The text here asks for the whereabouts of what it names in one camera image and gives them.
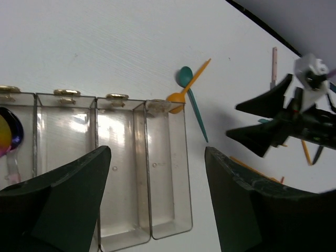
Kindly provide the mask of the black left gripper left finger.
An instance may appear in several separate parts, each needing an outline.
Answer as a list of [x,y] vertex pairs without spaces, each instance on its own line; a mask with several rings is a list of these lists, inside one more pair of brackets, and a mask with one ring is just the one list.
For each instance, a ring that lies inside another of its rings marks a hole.
[[110,162],[103,145],[1,190],[1,251],[89,251]]

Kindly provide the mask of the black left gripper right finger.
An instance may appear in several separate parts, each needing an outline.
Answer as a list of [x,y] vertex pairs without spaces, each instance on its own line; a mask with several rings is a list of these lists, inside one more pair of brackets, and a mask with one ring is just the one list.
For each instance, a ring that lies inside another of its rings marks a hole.
[[222,251],[335,251],[335,191],[283,185],[214,147],[205,167]]

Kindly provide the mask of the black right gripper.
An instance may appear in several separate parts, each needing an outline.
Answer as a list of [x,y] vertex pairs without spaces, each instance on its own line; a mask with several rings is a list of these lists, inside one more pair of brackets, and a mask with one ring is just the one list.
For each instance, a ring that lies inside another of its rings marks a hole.
[[264,157],[271,146],[283,145],[288,136],[334,150],[335,105],[331,96],[329,93],[326,94],[329,111],[319,109],[314,102],[308,110],[300,112],[298,108],[299,102],[303,100],[303,89],[297,87],[294,97],[283,109],[285,93],[292,78],[292,74],[287,74],[274,88],[235,107],[236,110],[245,113],[274,118],[274,121],[231,129],[226,131],[226,136],[239,142],[259,157]]

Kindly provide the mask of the orange plastic spoon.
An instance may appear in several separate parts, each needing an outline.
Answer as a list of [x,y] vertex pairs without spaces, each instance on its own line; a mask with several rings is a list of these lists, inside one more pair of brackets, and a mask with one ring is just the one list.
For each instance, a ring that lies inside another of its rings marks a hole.
[[210,61],[211,61],[211,58],[209,58],[207,61],[205,61],[205,63],[200,67],[200,69],[194,75],[194,77],[189,82],[189,84],[181,92],[172,93],[171,95],[169,95],[167,97],[166,100],[169,101],[169,102],[175,102],[175,103],[181,103],[182,104],[182,105],[179,105],[178,107],[176,107],[174,109],[171,109],[169,111],[169,113],[171,113],[171,114],[177,114],[177,113],[179,113],[179,112],[182,111],[182,109],[184,108],[184,104],[185,104],[185,95],[186,95],[186,93],[189,91],[189,89],[191,88],[191,86],[193,85],[193,83],[199,78],[199,76],[202,74],[202,72],[208,66],[208,64],[210,63]]

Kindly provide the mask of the teal plastic spoon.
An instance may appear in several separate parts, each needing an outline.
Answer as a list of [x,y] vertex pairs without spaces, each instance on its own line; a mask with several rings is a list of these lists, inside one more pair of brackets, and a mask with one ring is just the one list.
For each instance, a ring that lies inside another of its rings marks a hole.
[[[182,88],[185,88],[190,83],[190,81],[192,79],[193,79],[193,72],[192,72],[190,67],[184,66],[179,70],[179,73],[177,74],[177,83]],[[204,123],[203,123],[199,108],[197,106],[195,96],[194,96],[191,89],[189,89],[187,91],[187,95],[188,95],[188,98],[191,102],[192,108],[194,110],[196,119],[198,121],[199,127],[200,127],[201,132],[203,134],[203,137],[205,139],[205,142],[208,143],[208,136],[207,136],[207,133],[206,133],[206,130],[205,130],[205,127],[204,127]]]

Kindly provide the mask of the iridescent metal spoon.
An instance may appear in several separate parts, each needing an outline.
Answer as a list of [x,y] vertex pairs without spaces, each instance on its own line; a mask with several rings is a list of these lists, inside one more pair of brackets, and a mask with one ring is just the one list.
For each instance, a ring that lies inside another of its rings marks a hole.
[[18,150],[24,140],[24,128],[19,118],[8,108],[1,107],[1,157],[6,156],[9,185],[21,182],[18,168]]

